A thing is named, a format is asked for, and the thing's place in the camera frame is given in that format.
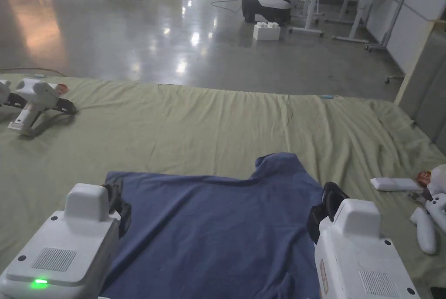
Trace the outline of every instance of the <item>black clamp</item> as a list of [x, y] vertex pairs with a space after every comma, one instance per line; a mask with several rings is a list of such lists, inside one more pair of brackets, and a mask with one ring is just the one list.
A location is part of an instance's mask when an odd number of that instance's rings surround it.
[[319, 231], [321, 221], [328, 217], [333, 222], [342, 201], [348, 198], [350, 197], [337, 184], [333, 182], [325, 183], [322, 203], [311, 208], [307, 221], [308, 233], [315, 244], [318, 243], [321, 234]]
[[120, 217], [119, 223], [119, 239], [125, 236], [130, 224], [132, 223], [132, 205], [127, 203], [122, 197], [123, 181], [122, 178], [113, 183], [105, 183], [102, 185], [108, 192], [108, 203], [110, 206], [109, 213], [116, 211]]

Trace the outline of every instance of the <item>polished concrete floor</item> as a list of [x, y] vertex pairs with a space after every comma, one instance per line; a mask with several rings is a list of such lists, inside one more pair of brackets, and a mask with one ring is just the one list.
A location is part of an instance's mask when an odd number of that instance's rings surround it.
[[[257, 42], [240, 1], [217, 3], [233, 11], [212, 6], [213, 1], [219, 0], [0, 0], [0, 68], [41, 67], [71, 77], [237, 91], [395, 98], [400, 83], [384, 83], [386, 75], [398, 73], [387, 54], [331, 39], [347, 35], [348, 26], [322, 22], [324, 38], [283, 31], [278, 42]], [[335, 16], [339, 6], [321, 10]]]

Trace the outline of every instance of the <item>white block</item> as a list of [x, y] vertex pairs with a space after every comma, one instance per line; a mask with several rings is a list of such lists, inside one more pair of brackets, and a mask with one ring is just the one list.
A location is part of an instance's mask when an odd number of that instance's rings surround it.
[[278, 23], [257, 23], [254, 26], [253, 37], [256, 40], [279, 40], [280, 27]]

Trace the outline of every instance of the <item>label sticker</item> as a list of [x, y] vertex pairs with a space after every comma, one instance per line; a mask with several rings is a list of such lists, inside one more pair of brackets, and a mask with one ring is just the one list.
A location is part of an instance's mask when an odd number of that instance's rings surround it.
[[321, 269], [321, 278], [322, 278], [322, 286], [324, 287], [325, 294], [328, 293], [328, 280], [327, 274], [325, 273], [324, 260], [321, 259], [321, 263], [319, 264], [319, 268]]

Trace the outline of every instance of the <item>white wall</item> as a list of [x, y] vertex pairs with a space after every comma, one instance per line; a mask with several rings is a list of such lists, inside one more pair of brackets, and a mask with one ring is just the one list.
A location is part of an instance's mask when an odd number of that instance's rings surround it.
[[[388, 31], [398, 0], [375, 0], [367, 29], [380, 41]], [[404, 0], [387, 46], [395, 62], [411, 73], [429, 35], [429, 20], [441, 17], [446, 0]]]
[[380, 42], [389, 30], [399, 0], [374, 0], [370, 10], [367, 29]]

